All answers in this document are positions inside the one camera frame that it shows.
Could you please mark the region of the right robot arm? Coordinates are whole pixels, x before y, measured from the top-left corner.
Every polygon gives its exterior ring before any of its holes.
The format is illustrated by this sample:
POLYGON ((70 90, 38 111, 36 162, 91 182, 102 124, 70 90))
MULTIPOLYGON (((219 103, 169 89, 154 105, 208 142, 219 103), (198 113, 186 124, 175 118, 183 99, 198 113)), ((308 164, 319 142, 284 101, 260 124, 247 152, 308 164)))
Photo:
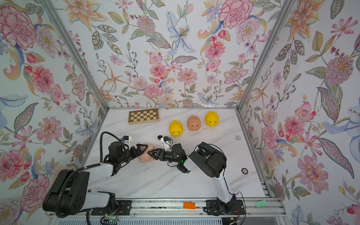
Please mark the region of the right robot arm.
POLYGON ((224 153, 213 145, 202 142, 190 155, 187 155, 181 144, 170 147, 170 151, 154 149, 148 152, 155 160, 177 163, 182 173, 190 173, 199 168, 205 175, 212 178, 217 191, 217 207, 224 214, 230 214, 236 203, 236 194, 231 193, 225 178, 227 158, 224 153))

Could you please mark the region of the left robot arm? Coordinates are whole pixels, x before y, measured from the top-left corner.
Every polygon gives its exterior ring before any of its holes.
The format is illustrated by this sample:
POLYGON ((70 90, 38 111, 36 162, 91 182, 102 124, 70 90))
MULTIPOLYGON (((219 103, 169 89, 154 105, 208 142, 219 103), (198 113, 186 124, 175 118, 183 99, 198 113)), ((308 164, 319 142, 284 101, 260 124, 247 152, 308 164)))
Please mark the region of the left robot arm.
POLYGON ((148 148, 145 144, 130 147, 123 141, 113 142, 102 162, 76 170, 61 170, 43 201, 43 210, 59 218, 89 210, 105 214, 115 211, 119 207, 115 193, 97 190, 95 183, 116 175, 148 148))

